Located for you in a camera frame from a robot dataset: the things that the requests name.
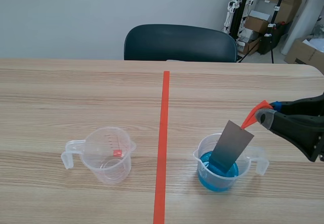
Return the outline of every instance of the wood grain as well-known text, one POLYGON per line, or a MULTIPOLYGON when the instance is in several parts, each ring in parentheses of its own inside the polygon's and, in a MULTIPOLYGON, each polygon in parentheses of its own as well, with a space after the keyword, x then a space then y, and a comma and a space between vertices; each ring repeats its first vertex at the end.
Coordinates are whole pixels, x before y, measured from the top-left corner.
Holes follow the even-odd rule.
POLYGON ((200 185, 192 152, 261 100, 324 91, 315 68, 291 64, 0 59, 0 223, 152 223, 163 71, 170 70, 166 223, 323 223, 324 164, 260 125, 266 175, 226 193, 200 185), (132 171, 103 185, 65 143, 101 126, 137 144, 132 171))

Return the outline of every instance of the blue liquid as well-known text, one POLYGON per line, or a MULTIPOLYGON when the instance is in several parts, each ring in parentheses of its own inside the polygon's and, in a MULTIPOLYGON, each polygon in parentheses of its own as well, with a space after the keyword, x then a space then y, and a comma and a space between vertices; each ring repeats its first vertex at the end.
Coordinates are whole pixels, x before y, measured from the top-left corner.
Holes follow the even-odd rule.
MULTIPOLYGON (((222 177, 237 177, 238 176, 238 167, 237 164, 234 163, 233 166, 228 170, 228 172, 224 173, 221 170, 219 170, 217 167, 214 165, 209 165, 209 157, 211 156, 212 152, 207 152, 202 155, 200 158, 203 164, 213 173, 217 174, 218 176, 222 177)), ((226 187, 226 188, 219 188, 217 186, 214 186, 212 184, 209 184, 206 182, 198 173, 198 179, 202 183, 203 186, 208 188, 211 191, 216 191, 216 192, 222 192, 228 190, 231 186, 226 187)))

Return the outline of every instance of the sink pedestal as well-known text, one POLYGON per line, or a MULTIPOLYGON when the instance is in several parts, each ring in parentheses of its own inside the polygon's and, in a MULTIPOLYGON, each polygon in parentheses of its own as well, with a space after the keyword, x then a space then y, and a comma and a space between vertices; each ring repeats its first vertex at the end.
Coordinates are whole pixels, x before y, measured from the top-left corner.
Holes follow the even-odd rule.
POLYGON ((305 7, 293 27, 281 49, 281 53, 287 55, 290 47, 297 38, 309 35, 317 22, 317 19, 323 9, 324 0, 307 0, 305 7))

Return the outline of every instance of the black office chair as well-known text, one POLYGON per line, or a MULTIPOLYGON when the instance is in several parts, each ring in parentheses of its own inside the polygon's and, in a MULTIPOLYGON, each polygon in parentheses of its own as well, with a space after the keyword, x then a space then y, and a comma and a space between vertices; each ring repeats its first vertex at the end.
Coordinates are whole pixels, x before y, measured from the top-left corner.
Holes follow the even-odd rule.
POLYGON ((186 25, 137 26, 124 46, 124 60, 236 62, 236 58, 236 42, 229 35, 186 25))

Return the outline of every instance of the plastic measuring cup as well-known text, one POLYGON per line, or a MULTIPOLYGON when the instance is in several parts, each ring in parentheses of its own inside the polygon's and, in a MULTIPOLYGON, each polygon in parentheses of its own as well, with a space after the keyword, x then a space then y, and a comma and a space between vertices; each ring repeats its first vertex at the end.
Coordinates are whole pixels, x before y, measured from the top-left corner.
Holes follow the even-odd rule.
POLYGON ((136 148, 129 135, 117 127, 96 130, 85 140, 69 141, 61 159, 66 169, 73 167, 72 154, 80 159, 105 184, 124 180, 131 171, 131 152, 136 148))
POLYGON ((264 151, 260 147, 248 146, 226 174, 213 167, 208 168, 208 158, 220 136, 221 133, 208 135, 193 152, 193 156, 198 161, 198 178, 203 186, 217 192, 228 190, 248 172, 252 161, 257 162, 256 172, 260 175, 265 174, 269 161, 264 158, 264 151))

